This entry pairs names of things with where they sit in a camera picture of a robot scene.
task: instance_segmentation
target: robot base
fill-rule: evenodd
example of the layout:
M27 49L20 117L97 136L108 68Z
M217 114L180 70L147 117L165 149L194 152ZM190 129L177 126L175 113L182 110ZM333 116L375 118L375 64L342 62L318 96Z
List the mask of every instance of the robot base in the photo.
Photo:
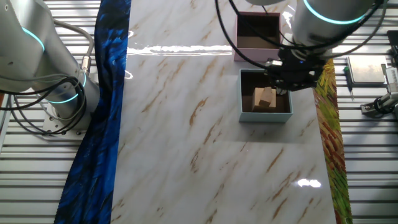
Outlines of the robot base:
M48 104L47 111L52 113L52 105ZM56 131L63 127L64 124L61 121L51 118L47 113L45 114L43 129L49 131ZM58 134L54 136L43 136L48 141L82 141L85 137L85 130L72 129L65 134Z

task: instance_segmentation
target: colorful fabric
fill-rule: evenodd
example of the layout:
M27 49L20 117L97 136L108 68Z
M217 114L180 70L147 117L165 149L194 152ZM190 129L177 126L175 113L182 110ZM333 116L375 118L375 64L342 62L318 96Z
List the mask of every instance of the colorful fabric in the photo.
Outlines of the colorful fabric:
M353 217L348 197L347 172L337 106L336 73L333 59L325 65L325 70L314 90L314 95L336 223L352 224Z

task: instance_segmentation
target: cardboard box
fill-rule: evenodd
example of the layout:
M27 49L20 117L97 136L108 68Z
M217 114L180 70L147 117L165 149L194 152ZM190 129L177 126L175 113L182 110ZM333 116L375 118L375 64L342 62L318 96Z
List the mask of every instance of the cardboard box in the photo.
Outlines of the cardboard box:
M238 106L240 122L286 123L293 115L291 92L276 96L276 107L269 113L252 112L254 89L271 86L262 69L241 69L238 78Z
M282 42L280 13L241 12L241 14L258 32L275 42ZM258 37L238 19L236 19L235 25L234 44L245 56L255 62L266 62L269 58L279 58L278 47ZM234 61L243 62L244 60L235 52Z

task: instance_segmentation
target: blue fabric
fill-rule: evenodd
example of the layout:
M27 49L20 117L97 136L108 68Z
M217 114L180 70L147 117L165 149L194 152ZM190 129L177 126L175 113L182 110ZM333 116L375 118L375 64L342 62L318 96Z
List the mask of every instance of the blue fabric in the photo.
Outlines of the blue fabric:
M56 224L110 223L131 0L102 0L95 27L101 98L64 186Z

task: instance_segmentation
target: metal slatted floor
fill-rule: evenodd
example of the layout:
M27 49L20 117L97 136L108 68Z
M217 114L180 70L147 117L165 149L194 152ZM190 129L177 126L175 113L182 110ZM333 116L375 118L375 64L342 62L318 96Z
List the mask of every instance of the metal slatted floor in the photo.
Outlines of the metal slatted floor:
M46 1L54 18L94 34L100 1ZM377 23L377 15L345 40L335 52L362 42ZM73 56L81 62L88 41L72 31L57 32ZM390 49L385 33L398 30L398 0L390 1L387 17L378 35L356 55L386 55ZM96 75L93 58L91 75ZM355 101L346 87L345 58L335 60L341 130L345 142L349 195L355 224L398 223L398 124L393 115L369 119L360 104L387 93L385 88L354 88ZM20 97L30 103L31 97ZM26 111L42 126L40 106ZM0 153L0 223L53 223L65 179L80 142L47 142L25 132L11 118Z

